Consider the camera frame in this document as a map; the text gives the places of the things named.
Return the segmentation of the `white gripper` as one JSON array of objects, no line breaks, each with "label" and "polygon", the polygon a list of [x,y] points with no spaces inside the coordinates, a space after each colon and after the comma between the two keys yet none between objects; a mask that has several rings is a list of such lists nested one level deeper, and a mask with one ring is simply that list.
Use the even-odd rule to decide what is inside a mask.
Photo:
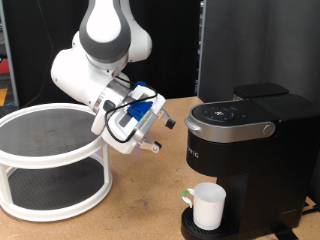
[{"label": "white gripper", "polygon": [[138,146],[158,153],[162,145],[144,139],[157,117],[173,129],[176,121],[162,109],[165,98],[151,87],[137,85],[133,90],[121,84],[108,84],[98,101],[91,131],[117,151],[129,154]]}]

